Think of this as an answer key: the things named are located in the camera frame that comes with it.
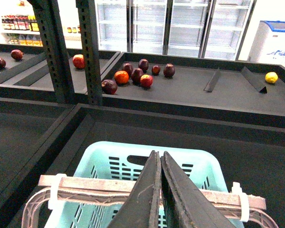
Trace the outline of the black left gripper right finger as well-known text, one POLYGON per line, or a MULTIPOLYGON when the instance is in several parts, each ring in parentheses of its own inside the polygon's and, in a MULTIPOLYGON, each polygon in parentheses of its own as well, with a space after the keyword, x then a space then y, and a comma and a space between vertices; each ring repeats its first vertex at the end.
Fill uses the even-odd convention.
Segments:
POLYGON ((168 228, 234 227, 167 151, 161 157, 161 174, 162 201, 168 228))

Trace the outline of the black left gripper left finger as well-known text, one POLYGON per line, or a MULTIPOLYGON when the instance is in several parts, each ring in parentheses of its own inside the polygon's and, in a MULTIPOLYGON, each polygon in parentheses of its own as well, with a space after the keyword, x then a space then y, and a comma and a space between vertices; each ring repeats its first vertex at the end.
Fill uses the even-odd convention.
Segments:
POLYGON ((109 228, 157 228, 162 166, 152 151, 128 199, 109 223, 109 228))

